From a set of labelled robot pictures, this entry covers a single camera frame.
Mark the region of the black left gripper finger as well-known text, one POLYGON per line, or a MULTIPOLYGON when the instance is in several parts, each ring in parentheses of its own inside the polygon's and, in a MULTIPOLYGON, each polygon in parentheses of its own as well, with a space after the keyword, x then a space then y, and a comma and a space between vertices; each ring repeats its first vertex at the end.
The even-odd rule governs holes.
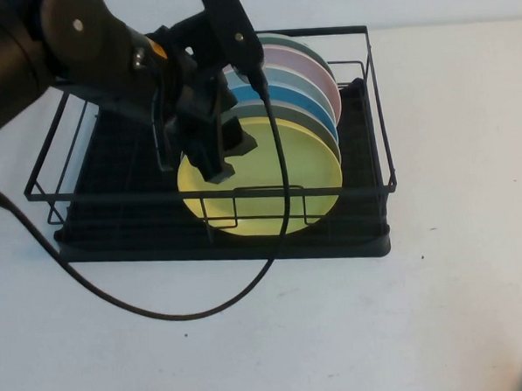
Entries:
POLYGON ((185 156, 207 183, 221 184, 235 173, 233 166, 223 159, 217 149, 197 148, 185 156))
POLYGON ((243 157, 258 146, 255 139, 241 127, 237 116, 223 122, 221 130, 225 157, 243 157))

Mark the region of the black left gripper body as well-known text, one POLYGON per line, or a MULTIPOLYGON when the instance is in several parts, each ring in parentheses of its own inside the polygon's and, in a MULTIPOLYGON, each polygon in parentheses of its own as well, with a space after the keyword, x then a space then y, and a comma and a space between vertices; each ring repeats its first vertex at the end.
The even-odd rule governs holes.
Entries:
POLYGON ((223 66, 228 58, 206 12, 144 36, 144 65, 156 90, 152 132, 161 171, 172 171, 180 154, 222 146, 222 115, 237 104, 223 66))

